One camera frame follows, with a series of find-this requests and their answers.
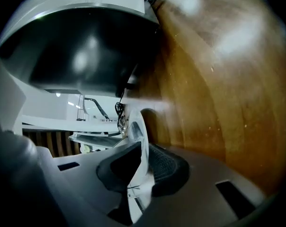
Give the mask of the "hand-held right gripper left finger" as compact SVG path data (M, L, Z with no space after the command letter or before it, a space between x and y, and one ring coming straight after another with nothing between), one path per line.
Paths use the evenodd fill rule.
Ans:
M128 227L127 188L141 163L141 144L67 157L37 147L50 193L69 227Z

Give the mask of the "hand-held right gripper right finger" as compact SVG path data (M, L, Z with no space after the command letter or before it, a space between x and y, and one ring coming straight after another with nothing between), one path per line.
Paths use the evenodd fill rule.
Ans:
M236 190L251 203L246 215L267 198L257 185L220 160L173 146L167 150L188 162L189 179L175 194L153 198L135 227L233 226L240 217L225 194Z

